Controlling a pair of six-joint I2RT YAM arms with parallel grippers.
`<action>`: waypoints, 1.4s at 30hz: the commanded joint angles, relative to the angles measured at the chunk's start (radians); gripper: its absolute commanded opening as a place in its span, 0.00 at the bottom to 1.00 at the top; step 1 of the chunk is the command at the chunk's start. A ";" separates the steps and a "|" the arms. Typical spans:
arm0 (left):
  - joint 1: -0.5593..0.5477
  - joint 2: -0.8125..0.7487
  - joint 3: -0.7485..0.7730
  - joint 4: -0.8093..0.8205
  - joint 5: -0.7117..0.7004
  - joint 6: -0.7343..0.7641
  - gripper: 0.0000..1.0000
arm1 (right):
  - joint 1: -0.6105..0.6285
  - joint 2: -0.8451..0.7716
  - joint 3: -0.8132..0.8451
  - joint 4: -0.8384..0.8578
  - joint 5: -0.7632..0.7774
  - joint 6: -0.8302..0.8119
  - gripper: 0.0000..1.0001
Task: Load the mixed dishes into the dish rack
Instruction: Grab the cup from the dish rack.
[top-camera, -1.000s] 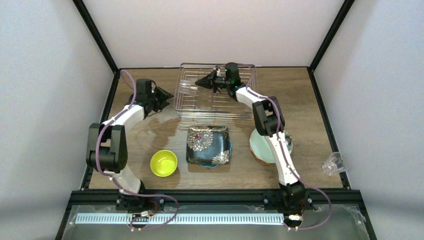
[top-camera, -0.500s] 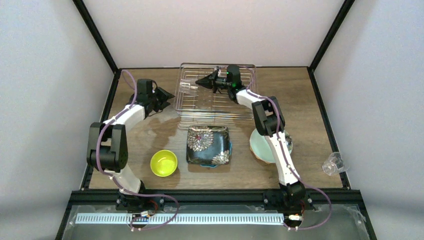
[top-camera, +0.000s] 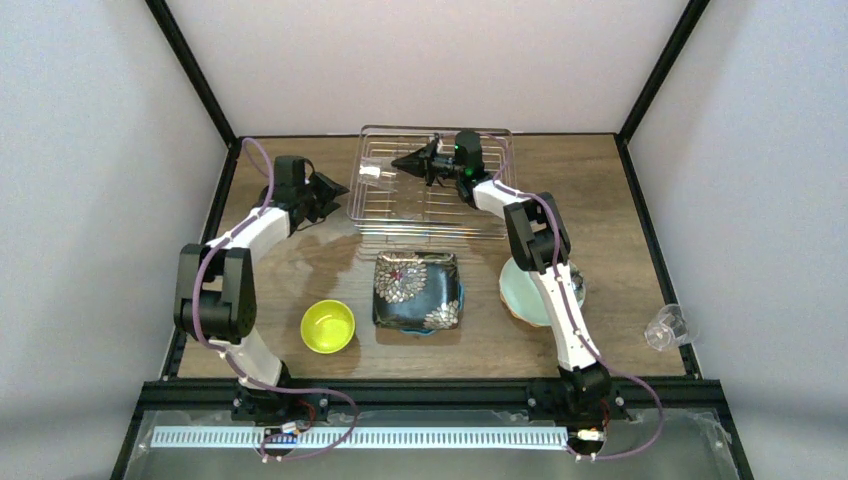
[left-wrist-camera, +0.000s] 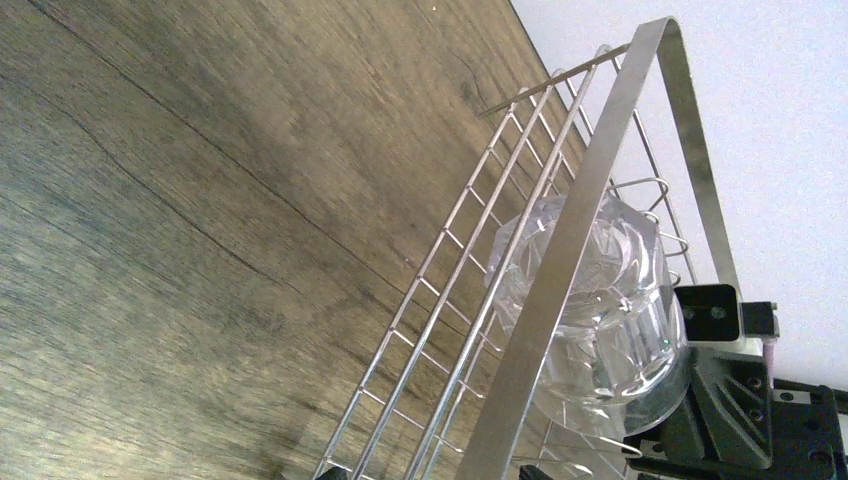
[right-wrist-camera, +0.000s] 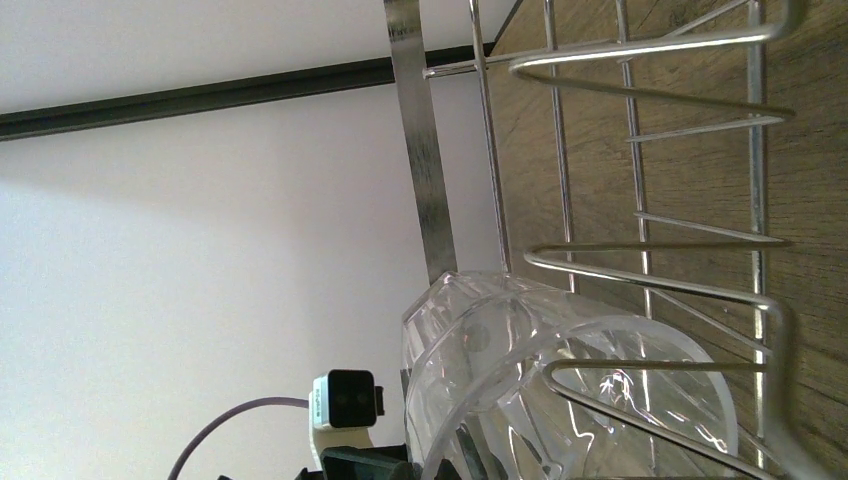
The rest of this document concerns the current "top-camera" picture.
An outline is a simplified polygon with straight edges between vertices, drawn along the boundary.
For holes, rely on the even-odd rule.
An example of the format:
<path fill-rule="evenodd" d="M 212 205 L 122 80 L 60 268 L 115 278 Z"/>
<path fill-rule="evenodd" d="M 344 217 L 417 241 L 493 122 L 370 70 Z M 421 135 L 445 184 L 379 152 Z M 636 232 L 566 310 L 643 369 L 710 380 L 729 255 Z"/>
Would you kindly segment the metal wire dish rack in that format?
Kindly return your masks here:
<path fill-rule="evenodd" d="M 363 234 L 449 239 L 503 239 L 502 218 L 472 208 L 455 173 L 418 177 L 428 158 L 453 167 L 471 127 L 365 125 L 350 179 L 347 215 Z"/>

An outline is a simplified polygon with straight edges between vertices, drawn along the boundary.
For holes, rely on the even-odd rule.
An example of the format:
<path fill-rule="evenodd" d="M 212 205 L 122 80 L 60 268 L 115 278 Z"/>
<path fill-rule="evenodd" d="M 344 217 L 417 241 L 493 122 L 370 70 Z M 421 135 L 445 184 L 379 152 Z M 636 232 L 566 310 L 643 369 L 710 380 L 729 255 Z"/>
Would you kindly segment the clear plastic glass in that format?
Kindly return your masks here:
<path fill-rule="evenodd" d="M 357 168 L 356 179 L 367 187 L 392 192 L 395 190 L 396 169 L 387 158 L 363 158 Z"/>
<path fill-rule="evenodd" d="M 699 334 L 695 324 L 689 323 L 678 304 L 663 306 L 647 324 L 644 337 L 657 351 L 676 349 L 691 344 Z"/>

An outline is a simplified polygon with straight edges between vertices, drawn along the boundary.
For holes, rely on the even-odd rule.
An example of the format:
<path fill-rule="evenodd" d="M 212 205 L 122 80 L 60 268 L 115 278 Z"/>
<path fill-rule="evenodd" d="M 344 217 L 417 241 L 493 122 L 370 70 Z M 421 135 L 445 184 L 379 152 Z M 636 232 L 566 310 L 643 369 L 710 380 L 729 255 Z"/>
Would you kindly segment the black floral square plate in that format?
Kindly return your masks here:
<path fill-rule="evenodd" d="M 372 321 L 399 331 L 423 328 L 428 313 L 458 297 L 459 284 L 453 253 L 381 251 L 374 265 Z"/>

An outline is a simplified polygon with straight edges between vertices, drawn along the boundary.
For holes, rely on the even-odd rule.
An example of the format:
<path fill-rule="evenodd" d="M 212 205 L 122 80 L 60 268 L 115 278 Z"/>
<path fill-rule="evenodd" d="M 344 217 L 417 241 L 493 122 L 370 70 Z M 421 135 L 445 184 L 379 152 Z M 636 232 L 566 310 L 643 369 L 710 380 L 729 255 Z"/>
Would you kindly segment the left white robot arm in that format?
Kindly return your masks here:
<path fill-rule="evenodd" d="M 339 209 L 348 187 L 315 170 L 302 156 L 274 159 L 269 182 L 246 217 L 179 255 L 173 319 L 178 331 L 215 352 L 252 390 L 289 392 L 290 375 L 255 326 L 254 268 L 302 223 L 316 224 Z"/>

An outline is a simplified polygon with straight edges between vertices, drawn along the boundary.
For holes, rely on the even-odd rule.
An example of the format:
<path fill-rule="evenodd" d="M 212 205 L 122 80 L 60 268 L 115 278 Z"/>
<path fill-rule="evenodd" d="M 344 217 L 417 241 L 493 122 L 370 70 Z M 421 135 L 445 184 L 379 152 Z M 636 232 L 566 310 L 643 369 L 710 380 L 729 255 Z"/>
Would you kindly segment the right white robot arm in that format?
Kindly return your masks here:
<path fill-rule="evenodd" d="M 450 136 L 450 154 L 441 153 L 444 137 L 435 134 L 424 146 L 392 160 L 391 166 L 428 185 L 453 180 L 465 204 L 504 221 L 512 260 L 543 302 L 567 398 L 577 404 L 599 400 L 611 390 L 611 375 L 574 292 L 570 239 L 555 200 L 548 192 L 523 192 L 501 180 L 512 163 L 504 139 L 475 130 Z"/>

